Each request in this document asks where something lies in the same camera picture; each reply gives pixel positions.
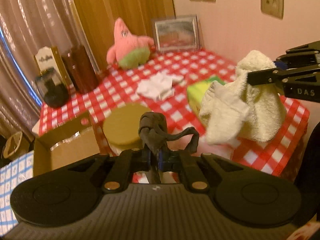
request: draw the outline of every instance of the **plush toy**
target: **plush toy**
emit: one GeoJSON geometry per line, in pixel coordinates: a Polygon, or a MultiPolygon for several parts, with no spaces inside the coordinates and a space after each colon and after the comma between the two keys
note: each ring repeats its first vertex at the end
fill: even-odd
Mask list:
{"type": "Polygon", "coordinates": [[[121,18],[115,22],[114,37],[115,44],[107,53],[108,64],[117,61],[121,68],[131,69],[145,64],[149,60],[149,46],[155,44],[154,40],[148,36],[131,34],[121,18]]]}

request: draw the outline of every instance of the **ribbed gray surface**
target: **ribbed gray surface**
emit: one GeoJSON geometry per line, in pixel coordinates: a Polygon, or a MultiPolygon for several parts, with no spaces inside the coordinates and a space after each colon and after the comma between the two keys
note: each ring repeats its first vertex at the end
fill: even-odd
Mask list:
{"type": "Polygon", "coordinates": [[[130,184],[124,193],[105,195],[84,219],[59,228],[20,223],[5,240],[283,240],[295,228],[256,229],[222,216],[209,197],[182,184],[130,184]]]}

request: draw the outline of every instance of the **round yellow lid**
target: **round yellow lid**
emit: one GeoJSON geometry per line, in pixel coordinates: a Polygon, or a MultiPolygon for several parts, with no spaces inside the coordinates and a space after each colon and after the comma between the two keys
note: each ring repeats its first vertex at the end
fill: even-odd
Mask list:
{"type": "Polygon", "coordinates": [[[103,122],[103,132],[111,144],[126,145],[138,141],[141,116],[151,110],[139,104],[127,104],[112,110],[103,122]]]}

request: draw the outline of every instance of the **dark fabric strap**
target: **dark fabric strap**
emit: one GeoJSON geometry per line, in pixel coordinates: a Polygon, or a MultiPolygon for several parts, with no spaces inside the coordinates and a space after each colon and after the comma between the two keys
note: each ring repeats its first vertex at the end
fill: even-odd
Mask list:
{"type": "Polygon", "coordinates": [[[199,133],[194,127],[186,128],[178,134],[169,134],[167,121],[163,114],[147,112],[141,116],[139,136],[154,154],[157,154],[162,147],[167,148],[167,141],[176,141],[185,135],[192,135],[185,150],[190,153],[197,152],[199,133]]]}

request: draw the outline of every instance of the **wooden panel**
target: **wooden panel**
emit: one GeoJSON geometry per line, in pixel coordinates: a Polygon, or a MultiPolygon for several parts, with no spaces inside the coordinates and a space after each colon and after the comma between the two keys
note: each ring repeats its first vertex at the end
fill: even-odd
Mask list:
{"type": "Polygon", "coordinates": [[[136,35],[152,37],[152,19],[174,16],[172,0],[74,0],[92,52],[101,70],[113,45],[114,22],[121,17],[136,35]]]}

